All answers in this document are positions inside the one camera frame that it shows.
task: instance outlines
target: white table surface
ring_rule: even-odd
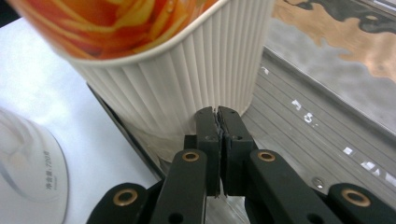
[[[148,188],[156,182],[85,81],[25,19],[2,27],[0,41],[0,106],[49,129],[63,150],[69,178],[64,223],[85,223],[120,183]]]

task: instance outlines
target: cup rim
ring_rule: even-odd
[[[55,52],[58,53],[61,57],[69,61],[70,63],[78,64],[78,65],[88,65],[93,67],[109,67],[109,66],[120,66],[126,63],[140,63],[145,61],[148,58],[153,58],[154,56],[160,55],[178,43],[180,43],[183,39],[188,37],[194,30],[196,30],[201,24],[207,21],[215,12],[221,9],[226,3],[230,0],[218,0],[213,6],[211,6],[207,11],[205,11],[202,15],[200,15],[197,19],[195,19],[192,23],[186,26],[182,31],[178,34],[167,40],[166,42],[160,44],[159,46],[149,49],[147,51],[137,53],[130,56],[125,56],[116,59],[104,59],[104,60],[89,60],[89,59],[78,59],[73,58],[66,53],[60,52],[55,49]]]

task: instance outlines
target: white ribbed cup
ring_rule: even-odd
[[[219,0],[157,48],[115,60],[63,56],[128,131],[171,161],[194,114],[223,105],[243,114],[255,86],[274,0]]]

